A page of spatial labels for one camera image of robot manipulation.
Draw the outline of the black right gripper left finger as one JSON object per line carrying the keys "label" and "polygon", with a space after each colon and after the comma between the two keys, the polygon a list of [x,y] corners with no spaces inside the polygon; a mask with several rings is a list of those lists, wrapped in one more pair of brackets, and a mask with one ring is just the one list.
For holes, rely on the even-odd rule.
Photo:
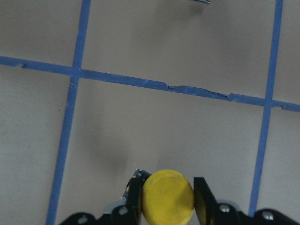
{"label": "black right gripper left finger", "polygon": [[139,225],[142,215],[143,181],[141,178],[131,178],[126,187],[126,207],[130,209],[130,225]]}

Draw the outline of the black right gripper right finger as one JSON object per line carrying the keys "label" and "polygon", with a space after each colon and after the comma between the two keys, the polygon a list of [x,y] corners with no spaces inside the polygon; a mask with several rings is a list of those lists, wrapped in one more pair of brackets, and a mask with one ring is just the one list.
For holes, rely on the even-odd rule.
{"label": "black right gripper right finger", "polygon": [[205,178],[194,177],[194,205],[197,219],[201,225],[211,225],[217,201]]}

